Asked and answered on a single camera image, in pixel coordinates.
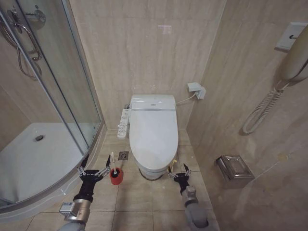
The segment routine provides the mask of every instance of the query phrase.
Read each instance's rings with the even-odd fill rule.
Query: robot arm
[[[180,194],[185,205],[185,214],[192,231],[205,231],[208,226],[206,210],[198,204],[196,188],[189,185],[188,179],[191,171],[184,164],[185,173],[174,174],[168,168],[168,175],[180,185]]]
[[[106,167],[102,170],[84,170],[78,167],[82,186],[73,202],[64,202],[59,212],[64,215],[64,220],[70,223],[62,226],[58,231],[84,231],[90,215],[90,205],[93,202],[95,184],[101,181],[110,172],[110,156]]]

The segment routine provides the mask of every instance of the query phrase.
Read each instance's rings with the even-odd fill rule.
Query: shower drain
[[[128,151],[119,152],[119,159],[118,160],[128,160]]]
[[[37,136],[37,137],[35,137],[34,139],[35,139],[35,141],[41,141],[42,139],[44,139],[44,135],[39,135],[39,136]]]

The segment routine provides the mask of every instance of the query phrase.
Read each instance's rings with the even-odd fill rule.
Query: bidet remote
[[[120,139],[126,137],[129,114],[130,114],[130,109],[123,109],[119,124],[119,130],[117,131],[117,137]]]

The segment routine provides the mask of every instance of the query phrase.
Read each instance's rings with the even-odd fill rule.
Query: toilet seat lid
[[[132,110],[129,143],[132,153],[145,168],[165,168],[178,148],[178,124],[175,110]]]

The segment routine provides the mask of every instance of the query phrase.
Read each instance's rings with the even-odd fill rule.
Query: tiled floor
[[[129,151],[128,161],[117,162],[117,166],[124,171],[123,182],[119,186],[114,186],[109,178],[105,178],[96,184],[86,231],[189,231],[179,185],[167,174],[156,181],[145,180],[134,162],[129,140],[119,140],[115,130],[107,132],[94,168],[103,168],[111,152],[115,153],[117,159],[120,151]],[[196,187],[199,203],[208,211],[210,226],[207,230],[219,231],[185,130],[179,131],[176,160],[178,162],[173,168],[175,173],[184,171],[183,163],[192,170],[189,184]],[[75,188],[64,201],[71,201],[79,188],[80,186]],[[65,224],[64,217],[58,213],[61,203],[33,218],[2,224],[0,231],[55,231]]]

